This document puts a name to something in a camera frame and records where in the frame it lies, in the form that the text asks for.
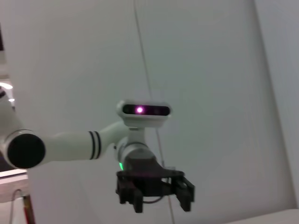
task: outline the cable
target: cable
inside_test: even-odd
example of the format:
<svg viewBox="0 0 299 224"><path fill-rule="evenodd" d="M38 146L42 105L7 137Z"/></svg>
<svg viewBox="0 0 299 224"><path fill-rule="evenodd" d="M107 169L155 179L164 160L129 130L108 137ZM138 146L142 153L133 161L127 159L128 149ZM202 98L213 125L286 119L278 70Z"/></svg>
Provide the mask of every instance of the cable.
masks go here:
<svg viewBox="0 0 299 224"><path fill-rule="evenodd" d="M141 36L141 31L140 31L140 25L139 25L139 20L138 20L136 0L133 0L133 4L134 4L135 22L136 22L136 27L137 27L137 32L138 32L138 39L139 39L139 44L140 44L140 49L141 49L141 55L142 55L142 61L143 61L143 66L144 66L144 71L145 71L147 86L148 86L148 90L149 90L149 96L150 96L150 99L153 100L153 95L152 95L151 86L150 86L149 71L148 71L148 66L146 64L146 60L145 60L144 46L143 46L143 41L142 41L142 36ZM163 152L162 152L160 135L159 135L159 131L158 131L157 128L155 128L155 131L156 131L156 136L157 136L157 140L158 140L158 148L159 148L159 152L160 152L160 155L161 155L161 164L162 164L162 167L164 168L165 167L165 161L164 161L164 156L163 156ZM163 198L164 198L164 196L162 196L159 199L154 200L152 202L143 202L143 203L145 203L145 204L153 204L153 203L161 201ZM171 211L171 220L172 220L172 223L175 224L174 215L173 215L173 209L172 209L172 204L171 204L171 199L170 199L169 196L168 196L168 204L169 204L169 209Z"/></svg>
<svg viewBox="0 0 299 224"><path fill-rule="evenodd" d="M10 206L10 215L9 215L9 224L13 223L13 215L14 215L14 201L15 201L15 195L17 193L20 193L20 195L23 197L23 191L21 189L17 189L13 192L12 198L11 198L11 206Z"/></svg>

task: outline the purple light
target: purple light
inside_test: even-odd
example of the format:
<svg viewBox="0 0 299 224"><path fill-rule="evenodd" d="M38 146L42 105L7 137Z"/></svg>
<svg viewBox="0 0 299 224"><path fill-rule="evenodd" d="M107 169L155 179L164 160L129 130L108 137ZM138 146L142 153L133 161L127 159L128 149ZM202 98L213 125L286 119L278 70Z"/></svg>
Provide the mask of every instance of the purple light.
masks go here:
<svg viewBox="0 0 299 224"><path fill-rule="evenodd" d="M136 109L136 112L137 113L142 113L143 112L143 107L137 107L137 109Z"/></svg>

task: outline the camera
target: camera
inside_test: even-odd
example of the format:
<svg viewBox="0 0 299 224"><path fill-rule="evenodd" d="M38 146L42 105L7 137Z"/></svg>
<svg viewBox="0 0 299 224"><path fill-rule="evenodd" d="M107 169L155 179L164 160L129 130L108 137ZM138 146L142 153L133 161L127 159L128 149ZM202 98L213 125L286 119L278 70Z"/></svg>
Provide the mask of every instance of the camera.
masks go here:
<svg viewBox="0 0 299 224"><path fill-rule="evenodd" d="M161 127L171 116L167 103L123 100L117 105L117 114L128 127Z"/></svg>

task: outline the black stripe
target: black stripe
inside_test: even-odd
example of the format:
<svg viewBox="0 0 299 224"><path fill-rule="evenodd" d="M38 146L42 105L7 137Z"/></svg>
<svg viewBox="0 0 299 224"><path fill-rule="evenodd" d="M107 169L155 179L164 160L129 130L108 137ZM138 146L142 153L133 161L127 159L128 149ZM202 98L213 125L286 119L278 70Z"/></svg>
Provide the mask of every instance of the black stripe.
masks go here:
<svg viewBox="0 0 299 224"><path fill-rule="evenodd" d="M92 153L92 156L90 157L90 160L92 160L93 159L93 157L94 157L94 153L95 153L95 143L94 143L94 136L93 136L93 133L92 132L90 132L89 131L89 133L90 133L90 136L92 137L92 141L93 141L93 153Z"/></svg>
<svg viewBox="0 0 299 224"><path fill-rule="evenodd" d="M6 95L5 91L0 92L0 99Z"/></svg>
<svg viewBox="0 0 299 224"><path fill-rule="evenodd" d="M95 134L97 135L98 143L99 143L99 150L98 150L97 157L95 159L98 159L100 157L100 154L101 154L102 144L101 144L101 138L100 138L99 133L97 131L95 131Z"/></svg>

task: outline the ceiling light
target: ceiling light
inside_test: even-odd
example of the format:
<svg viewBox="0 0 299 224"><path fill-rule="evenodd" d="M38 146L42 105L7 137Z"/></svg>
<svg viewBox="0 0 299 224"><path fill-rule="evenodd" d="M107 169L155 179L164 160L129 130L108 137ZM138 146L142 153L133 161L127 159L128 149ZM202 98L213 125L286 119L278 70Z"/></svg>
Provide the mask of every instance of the ceiling light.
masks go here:
<svg viewBox="0 0 299 224"><path fill-rule="evenodd" d="M12 85L10 84L7 84L7 83L0 83L0 86L2 86L3 88L7 89L7 90L10 90L13 88Z"/></svg>

